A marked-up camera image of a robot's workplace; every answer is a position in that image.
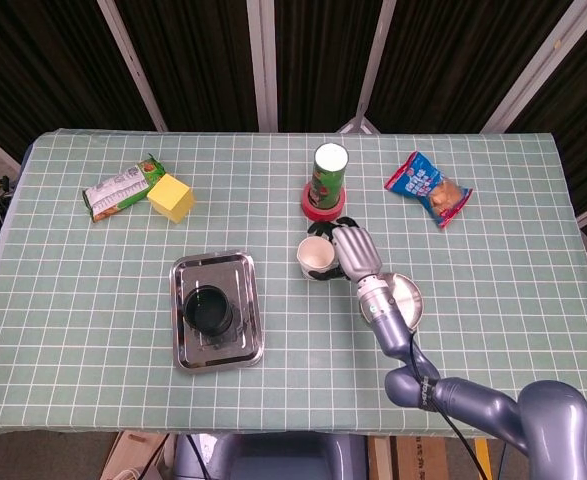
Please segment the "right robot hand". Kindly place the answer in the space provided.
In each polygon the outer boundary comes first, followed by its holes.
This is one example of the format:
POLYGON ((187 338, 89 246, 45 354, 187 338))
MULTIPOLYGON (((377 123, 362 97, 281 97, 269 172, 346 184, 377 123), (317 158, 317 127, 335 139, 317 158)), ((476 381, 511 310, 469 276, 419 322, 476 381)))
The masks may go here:
POLYGON ((318 281, 346 278, 357 284, 360 280, 381 272, 382 261, 369 232, 355 220, 344 216, 334 222, 314 222, 309 234, 325 235, 332 243, 338 265, 326 272, 311 270, 309 275, 318 281))

